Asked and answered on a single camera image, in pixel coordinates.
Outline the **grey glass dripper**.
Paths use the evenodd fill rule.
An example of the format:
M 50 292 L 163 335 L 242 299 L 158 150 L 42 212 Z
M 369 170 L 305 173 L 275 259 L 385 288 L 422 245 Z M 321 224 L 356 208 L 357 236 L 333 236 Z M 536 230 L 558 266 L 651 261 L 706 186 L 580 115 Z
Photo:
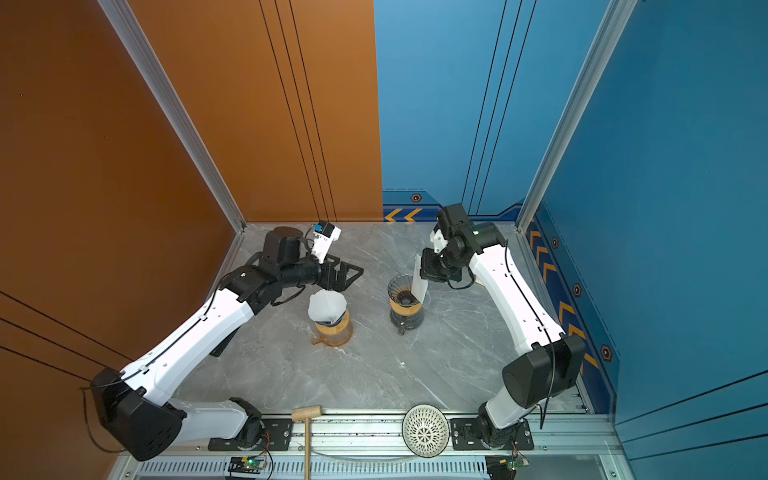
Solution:
M 420 289 L 414 290 L 414 277 L 410 274 L 393 277 L 388 283 L 387 293 L 395 305 L 406 308 L 423 303 L 426 296 Z

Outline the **white paper coffee filter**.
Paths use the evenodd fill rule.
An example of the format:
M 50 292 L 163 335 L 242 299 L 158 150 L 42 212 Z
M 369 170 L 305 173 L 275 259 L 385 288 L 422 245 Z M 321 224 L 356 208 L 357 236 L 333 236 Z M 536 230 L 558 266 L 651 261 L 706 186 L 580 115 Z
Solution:
M 336 291 L 320 290 L 309 299 L 308 316 L 321 326 L 332 327 L 339 324 L 346 311 L 347 301 Z

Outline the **wooden ring holder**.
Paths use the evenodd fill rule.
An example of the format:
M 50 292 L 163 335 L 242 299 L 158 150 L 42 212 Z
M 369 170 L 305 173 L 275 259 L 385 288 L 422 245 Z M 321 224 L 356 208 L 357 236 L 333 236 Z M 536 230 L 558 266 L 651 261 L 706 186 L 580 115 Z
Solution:
M 315 323 L 318 332 L 325 336 L 339 335 L 345 332 L 349 328 L 349 324 L 350 324 L 350 319 L 348 317 L 343 317 L 335 325 L 322 325 L 320 323 Z
M 405 296 L 390 300 L 391 310 L 394 314 L 411 317 L 416 315 L 422 309 L 423 304 L 413 296 Z

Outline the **grey glass pitcher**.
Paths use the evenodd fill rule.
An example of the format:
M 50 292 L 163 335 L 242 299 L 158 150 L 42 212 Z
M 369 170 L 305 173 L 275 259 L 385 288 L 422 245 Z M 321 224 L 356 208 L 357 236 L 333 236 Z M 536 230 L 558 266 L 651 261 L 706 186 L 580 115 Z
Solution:
M 396 327 L 397 333 L 403 336 L 407 331 L 414 330 L 423 323 L 424 312 L 419 311 L 413 315 L 402 315 L 395 311 L 391 311 L 390 320 Z

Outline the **orange glass carafe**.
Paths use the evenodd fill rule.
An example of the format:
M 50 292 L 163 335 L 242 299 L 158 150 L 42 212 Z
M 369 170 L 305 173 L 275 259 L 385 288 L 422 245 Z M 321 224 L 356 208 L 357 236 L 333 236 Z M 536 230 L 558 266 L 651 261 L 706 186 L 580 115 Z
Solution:
M 353 333 L 354 328 L 352 326 L 348 326 L 342 331 L 333 333 L 318 330 L 317 333 L 311 338 L 311 344 L 324 344 L 329 347 L 338 348 L 348 343 L 352 338 Z

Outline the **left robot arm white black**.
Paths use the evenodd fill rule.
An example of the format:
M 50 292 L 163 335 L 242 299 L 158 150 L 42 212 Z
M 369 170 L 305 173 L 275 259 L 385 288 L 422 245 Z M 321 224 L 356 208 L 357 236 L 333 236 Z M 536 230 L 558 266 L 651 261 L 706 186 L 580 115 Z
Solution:
M 206 357 L 220 356 L 242 325 L 287 303 L 284 289 L 302 293 L 315 285 L 343 292 L 351 286 L 364 270 L 330 254 L 340 234 L 327 221 L 308 232 L 287 226 L 269 231 L 262 250 L 226 274 L 173 333 L 122 370 L 106 368 L 93 378 L 89 389 L 100 425 L 138 461 L 193 440 L 255 447 L 265 428 L 260 411 L 246 400 L 183 402 L 173 394 Z

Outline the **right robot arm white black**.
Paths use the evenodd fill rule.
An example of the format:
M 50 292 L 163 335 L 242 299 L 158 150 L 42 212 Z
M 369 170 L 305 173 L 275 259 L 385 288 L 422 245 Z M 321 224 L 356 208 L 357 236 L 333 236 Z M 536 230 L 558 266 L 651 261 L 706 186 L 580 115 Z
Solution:
M 503 386 L 478 410 L 476 435 L 500 448 L 525 417 L 546 419 L 551 399 L 572 388 L 586 354 L 586 341 L 568 336 L 547 312 L 517 267 L 508 241 L 491 223 L 438 224 L 422 252 L 419 275 L 450 284 L 469 275 L 501 314 L 512 339 L 513 359 L 502 369 Z

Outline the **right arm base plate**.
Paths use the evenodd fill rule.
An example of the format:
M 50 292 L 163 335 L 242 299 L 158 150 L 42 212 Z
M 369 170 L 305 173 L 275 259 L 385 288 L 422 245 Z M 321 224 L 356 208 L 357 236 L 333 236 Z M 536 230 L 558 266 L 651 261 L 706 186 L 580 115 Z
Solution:
M 454 418 L 449 424 L 452 445 L 458 451 L 532 451 L 535 448 L 529 423 L 525 419 L 502 430 L 495 429 L 480 416 Z

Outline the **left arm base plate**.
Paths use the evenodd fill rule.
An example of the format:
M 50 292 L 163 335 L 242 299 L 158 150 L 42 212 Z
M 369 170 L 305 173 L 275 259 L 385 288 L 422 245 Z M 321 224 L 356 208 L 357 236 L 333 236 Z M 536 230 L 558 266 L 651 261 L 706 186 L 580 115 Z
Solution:
M 262 418 L 259 424 L 248 422 L 244 432 L 235 438 L 213 438 L 209 451 L 287 451 L 293 433 L 293 421 L 288 418 Z

